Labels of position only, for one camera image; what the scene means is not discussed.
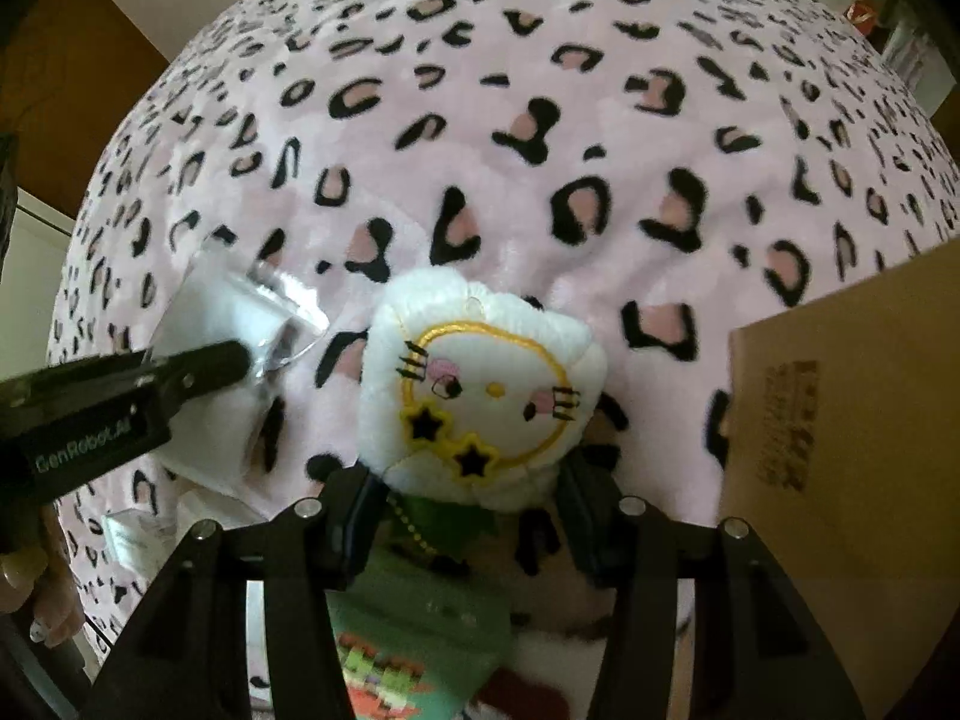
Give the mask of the person left hand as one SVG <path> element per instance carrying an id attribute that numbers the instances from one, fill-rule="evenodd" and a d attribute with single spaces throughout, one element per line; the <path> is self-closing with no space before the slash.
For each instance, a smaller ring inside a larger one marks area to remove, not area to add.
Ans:
<path id="1" fill-rule="evenodd" d="M 2 556 L 2 613 L 23 608 L 31 613 L 29 639 L 48 649 L 78 634 L 85 621 L 67 540 L 52 505 L 32 517 L 18 550 Z"/>

